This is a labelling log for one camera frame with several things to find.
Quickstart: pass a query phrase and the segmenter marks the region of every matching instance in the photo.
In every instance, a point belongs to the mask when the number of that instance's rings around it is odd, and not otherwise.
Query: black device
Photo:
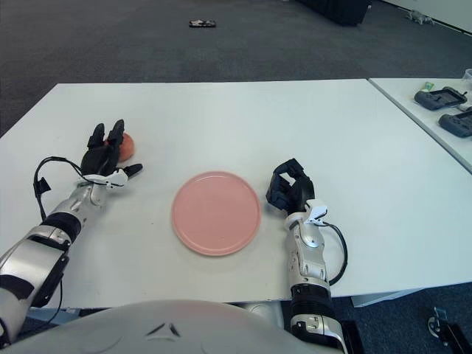
[[[215,20],[193,20],[189,22],[189,27],[216,27]]]
[[[344,26],[361,24],[370,0],[300,0],[321,15]]]
[[[456,107],[467,102],[465,96],[467,92],[461,94],[452,87],[443,87],[442,90],[424,92],[418,91],[414,96],[414,100],[421,104],[424,108],[430,111],[436,111],[437,109],[444,107]]]
[[[441,116],[439,124],[441,128],[446,129],[459,138],[471,136],[472,110],[456,115],[444,114]]]

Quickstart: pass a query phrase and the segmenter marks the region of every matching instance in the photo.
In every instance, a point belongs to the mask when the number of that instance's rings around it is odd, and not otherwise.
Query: white table
[[[289,298],[283,216],[264,195],[273,169],[292,157],[346,237],[350,261],[334,296],[472,280],[472,175],[366,80],[58,85],[0,139],[1,252],[40,222],[37,163],[79,162],[94,126],[120,118],[136,141],[130,163],[145,170],[74,243],[65,307]],[[170,224],[176,191],[206,170],[237,173],[263,208],[256,238],[227,257],[190,251]],[[48,164],[44,176],[50,211],[76,175]],[[341,247],[324,232],[333,276]]]
[[[369,81],[472,173],[472,136],[458,138],[442,129],[438,123],[443,114],[459,114],[461,111],[456,108],[429,111],[413,99],[428,81],[434,83],[433,90],[450,86],[461,93],[469,91],[466,96],[468,103],[472,103],[472,92],[465,87],[464,81],[461,79],[370,79]]]

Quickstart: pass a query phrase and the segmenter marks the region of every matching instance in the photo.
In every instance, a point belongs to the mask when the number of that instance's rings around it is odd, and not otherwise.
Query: floor
[[[404,16],[379,1],[342,27],[294,0],[0,0],[0,136],[57,83],[461,77],[471,66],[472,37]],[[190,29],[197,18],[218,27]],[[472,339],[471,302],[472,284],[359,309],[335,299],[372,354],[449,353],[426,320],[444,307]]]

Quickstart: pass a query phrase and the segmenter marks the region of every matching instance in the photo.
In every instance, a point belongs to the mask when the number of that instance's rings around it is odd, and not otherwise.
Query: wire
[[[62,280],[59,282],[59,286],[60,286],[60,298],[59,298],[59,306],[56,310],[56,312],[54,313],[54,315],[52,315],[52,317],[50,319],[48,319],[46,322],[44,322],[43,324],[40,324],[39,326],[37,326],[36,328],[32,329],[32,330],[28,330],[26,332],[23,332],[22,334],[28,334],[28,333],[31,333],[31,332],[36,332],[37,330],[40,330],[41,328],[43,327],[46,327],[47,325],[49,325],[53,319],[55,319],[55,317],[58,315],[59,311],[60,311],[60,307],[62,305]]]
[[[41,161],[38,165],[38,167],[36,167],[36,171],[35,171],[35,177],[33,179],[33,188],[35,190],[35,197],[36,197],[36,201],[38,202],[38,206],[39,206],[39,212],[41,214],[41,219],[44,221],[44,219],[46,219],[46,212],[44,211],[44,207],[43,207],[43,202],[41,201],[41,194],[45,191],[40,191],[39,190],[39,187],[40,187],[40,181],[38,180],[38,174],[39,174],[39,170],[45,165],[47,164],[48,162],[51,162],[51,161],[55,161],[55,162],[65,162],[67,164],[70,164],[72,166],[72,168],[74,169],[74,171],[76,172],[76,174],[78,174],[84,181],[88,182],[88,183],[91,183],[91,184],[98,184],[100,186],[105,186],[106,183],[100,183],[100,182],[95,182],[95,181],[91,181],[89,179],[87,179],[83,173],[82,173],[82,169],[77,166],[74,162],[72,161],[69,161],[68,159],[66,159],[65,157],[59,157],[59,156],[50,156],[50,157],[46,157],[45,159],[43,159],[43,161]],[[115,186],[115,187],[121,187],[119,184],[115,184],[115,183],[112,183],[111,184],[112,186]]]
[[[333,225],[331,223],[327,223],[326,221],[323,221],[323,222],[324,222],[324,225],[321,225],[321,227],[328,226],[331,229],[333,229],[334,232],[338,235],[339,240],[341,241],[341,244],[342,244],[342,251],[344,253],[344,260],[342,262],[341,269],[339,269],[339,273],[337,273],[337,275],[330,280],[330,285],[335,285],[342,278],[344,272],[346,271],[346,267],[347,267],[347,245],[346,245],[346,240],[344,239],[344,236],[343,236],[341,230],[336,225]]]

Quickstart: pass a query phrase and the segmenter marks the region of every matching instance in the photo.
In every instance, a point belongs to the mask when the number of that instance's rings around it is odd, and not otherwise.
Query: plate
[[[242,178],[228,172],[202,173],[177,192],[173,227],[185,246],[223,256],[247,246],[260,224],[260,204]]]

